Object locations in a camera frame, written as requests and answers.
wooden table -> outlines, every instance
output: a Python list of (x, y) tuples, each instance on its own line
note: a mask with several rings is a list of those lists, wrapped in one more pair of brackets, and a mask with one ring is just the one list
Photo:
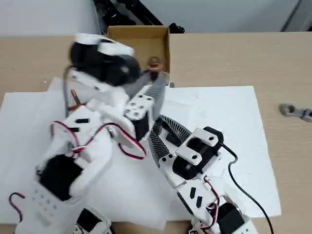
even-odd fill
[[(4, 92), (45, 91), (51, 78), (60, 76), (68, 64), (72, 39), (0, 38), (0, 101)], [(280, 103), (312, 108), (311, 42), (312, 33), (170, 38), (171, 80), (176, 86), (255, 87), (282, 205), (282, 216), (272, 222), (275, 232), (281, 234), (311, 232), (312, 123), (285, 118), (278, 110)], [(269, 233), (264, 219), (254, 222), (259, 233)], [(168, 222), (165, 233), (186, 233), (188, 226), (188, 222)], [(130, 223), (116, 223), (114, 229), (117, 234), (160, 233)], [(0, 226), (2, 234), (13, 230)]]

metal wrench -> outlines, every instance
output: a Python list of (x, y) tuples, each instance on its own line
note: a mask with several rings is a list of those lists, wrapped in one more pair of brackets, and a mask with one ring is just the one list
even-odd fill
[(281, 104), (279, 110), (285, 117), (299, 117), (307, 122), (312, 122), (312, 109), (296, 109), (291, 104)]

white paper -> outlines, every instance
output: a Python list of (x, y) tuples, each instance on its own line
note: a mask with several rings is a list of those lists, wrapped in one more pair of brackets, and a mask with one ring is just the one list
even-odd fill
[[(3, 162), (0, 164), (0, 176), (6, 179), (0, 181), (3, 188), (0, 192), (1, 223), (17, 223), (18, 216), (8, 205), (7, 197), (11, 192), (27, 189), (33, 169), (51, 141), (50, 123), (64, 118), (60, 87), (61, 81), (54, 79), (47, 93), (12, 93), (4, 97), (0, 110), (0, 158)], [(80, 84), (71, 83), (70, 88), (77, 91), (82, 102), (95, 92)], [(168, 88), (165, 100), (162, 114), (191, 131), (205, 126), (222, 131), (225, 144), (239, 157), (238, 163), (233, 165), (237, 182), (260, 202), (270, 216), (281, 214), (253, 87)], [(233, 158), (227, 152), (221, 152), (222, 159), (207, 173), (209, 176), (223, 176), (234, 187), (227, 173), (227, 164)], [(248, 215), (263, 216), (247, 197), (239, 190), (237, 193)], [(159, 229), (164, 228), (166, 218), (184, 220), (191, 217), (151, 158), (132, 160), (118, 151), (113, 156), (112, 168), (94, 188), (89, 205), (113, 220)]]
[[(238, 184), (264, 207), (269, 216), (281, 215), (276, 180), (254, 88), (174, 88), (168, 89), (166, 95), (166, 99), (193, 104), (196, 111), (193, 112), (191, 124), (187, 126), (191, 131), (210, 126), (223, 133), (224, 143), (238, 155), (238, 162), (232, 166)], [(227, 170), (233, 157), (223, 148), (220, 152), (221, 160), (208, 169), (206, 175), (223, 177), (236, 189), (246, 206), (247, 215), (264, 217), (261, 210), (233, 184)], [(180, 205), (179, 199), (175, 198), (168, 220), (189, 219), (188, 212), (181, 210)]]
[[(26, 185), (29, 184), (36, 163), (39, 162), (41, 155), (50, 144), (50, 123), (53, 120), (64, 119), (63, 95), (61, 89), (58, 88), (60, 85), (61, 82), (56, 79), (52, 82), (48, 92), (42, 93), (40, 97), (32, 93), (23, 93), (23, 96), (28, 96), (28, 98), (20, 98), (19, 94), (13, 94), (13, 100), (7, 100), (7, 98), (4, 100), (5, 108), (3, 111), (7, 114), (4, 115), (5, 118), (0, 115), (1, 122), (19, 122), (20, 116), (25, 116), (14, 115), (15, 118), (12, 118), (10, 114), (11, 109), (15, 109), (17, 106), (21, 106), (25, 110), (29, 108), (26, 103), (23, 103), (23, 100), (27, 100), (27, 103), (34, 103), (33, 101), (36, 100), (40, 104), (33, 107), (36, 111), (27, 114), (27, 117), (31, 118), (32, 121), (21, 125), (18, 130), (24, 132), (24, 137), (23, 141), (19, 142), (20, 149), (15, 153), (18, 162), (12, 164), (9, 170), (15, 172), (18, 168), (23, 168), (26, 164), (29, 164), (28, 162), (31, 162), (31, 166), (27, 165), (27, 170), (23, 170), (22, 173), (10, 178), (9, 184), (13, 181), (16, 186), (8, 186), (5, 189), (6, 192), (0, 193), (4, 194), (0, 200), (0, 205), (4, 203), (7, 207), (6, 210), (10, 210), (12, 214), (5, 215), (0, 211), (0, 222), (16, 223), (18, 221), (15, 211), (7, 203), (7, 197), (14, 191), (22, 193), (26, 191), (20, 185), (20, 182)], [(92, 93), (92, 90), (85, 89), (84, 86), (76, 83), (70, 83), (69, 89), (71, 88), (76, 90), (82, 102), (87, 101), (91, 96), (90, 93)], [(166, 110), (169, 110), (171, 106), (175, 107), (175, 113), (186, 112), (190, 109), (190, 106), (177, 102), (169, 101), (164, 103), (164, 109)], [(175, 116), (173, 113), (171, 117), (185, 123), (190, 120), (188, 115)], [(32, 139), (29, 138), (29, 129), (35, 129)], [(24, 158), (20, 160), (21, 152), (23, 152)], [(114, 149), (112, 157), (113, 166), (103, 175), (103, 178), (91, 192), (88, 205), (113, 221), (130, 221), (150, 228), (164, 230), (173, 189), (159, 172), (154, 160), (152, 158), (143, 161), (130, 159), (123, 155), (119, 149)], [(20, 179), (21, 177), (29, 179), (26, 181)]]

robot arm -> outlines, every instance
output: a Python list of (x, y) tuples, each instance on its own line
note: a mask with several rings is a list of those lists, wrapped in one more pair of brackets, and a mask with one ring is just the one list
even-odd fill
[(257, 233), (235, 192), (218, 178), (197, 178), (218, 157), (222, 133), (193, 133), (160, 116), (167, 80), (151, 86), (140, 76), (133, 49), (98, 35), (79, 35), (71, 49), (69, 75), (98, 90), (63, 122), (52, 123), (53, 142), (43, 157), (16, 234), (106, 234), (110, 222), (86, 208), (91, 187), (111, 162), (113, 144), (143, 159), (152, 156), (193, 215), (190, 234)]
[(160, 116), (149, 136), (152, 156), (193, 216), (190, 234), (257, 233), (236, 192), (222, 179), (204, 177), (218, 158), (223, 134), (210, 127), (193, 133)]

brown cardboard box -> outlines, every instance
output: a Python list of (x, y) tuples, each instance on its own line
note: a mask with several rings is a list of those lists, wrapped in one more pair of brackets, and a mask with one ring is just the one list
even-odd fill
[(164, 71), (170, 72), (169, 28), (167, 26), (110, 26), (109, 38), (132, 47), (141, 69), (157, 56), (164, 62)]

